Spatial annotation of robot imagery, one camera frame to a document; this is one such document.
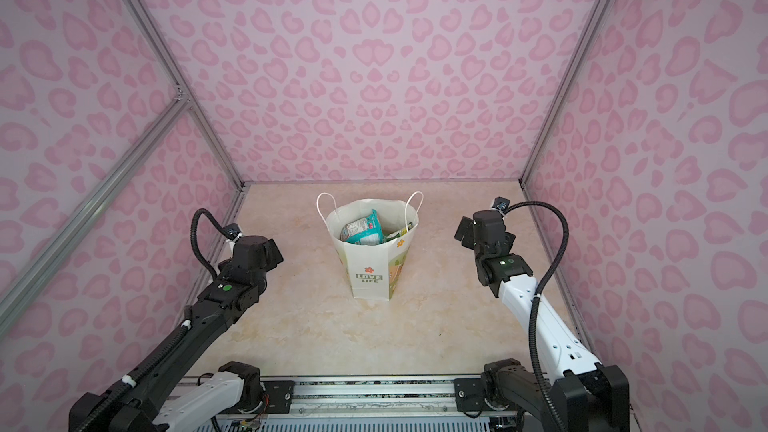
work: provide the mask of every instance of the pink patterned wall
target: pink patterned wall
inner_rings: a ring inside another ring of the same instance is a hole
[[[618,0],[585,65],[531,192],[598,356],[646,431],[766,430],[768,0]]]
[[[0,0],[0,296],[175,95],[120,0]]]
[[[249,180],[517,178],[593,0],[146,0]]]
[[[83,392],[103,392],[178,324],[200,273],[192,214],[222,218],[233,192],[183,116],[0,344],[0,429],[65,430]],[[204,254],[214,234],[200,221]]]

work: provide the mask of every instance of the shopping bag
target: shopping bag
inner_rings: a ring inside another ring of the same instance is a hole
[[[414,208],[410,202],[416,194],[421,194],[422,200],[418,207]],[[329,196],[333,199],[333,210],[328,216],[323,216],[320,211],[320,197],[322,196]],[[339,254],[341,264],[346,269],[354,298],[383,300],[392,298],[402,265],[408,255],[408,248],[410,248],[413,237],[416,235],[418,210],[421,208],[422,202],[424,202],[424,194],[419,191],[411,194],[408,202],[363,198],[341,207],[336,206],[336,199],[327,192],[323,192],[317,197],[317,213],[320,214],[322,221],[326,224],[333,246]],[[372,210],[376,210],[384,235],[405,227],[408,227],[408,232],[390,242],[379,245],[356,245],[342,242],[339,239],[344,226],[360,219],[360,217],[369,216]]]

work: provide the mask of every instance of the paper bag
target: paper bag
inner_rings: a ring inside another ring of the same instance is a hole
[[[414,208],[410,205],[410,201],[416,194],[421,194],[422,200],[418,207]],[[325,217],[320,211],[322,196],[333,198],[333,211]],[[336,199],[327,192],[317,197],[317,212],[326,224],[333,246],[339,254],[341,264],[346,269],[354,298],[383,300],[392,298],[402,265],[408,255],[408,248],[418,228],[418,210],[422,206],[421,202],[424,202],[424,194],[418,191],[411,194],[408,202],[363,198],[341,207],[336,206]],[[408,232],[405,235],[380,245],[356,245],[339,240],[345,225],[370,215],[373,209],[379,216],[384,235],[404,228],[409,223],[412,226],[408,226]]]

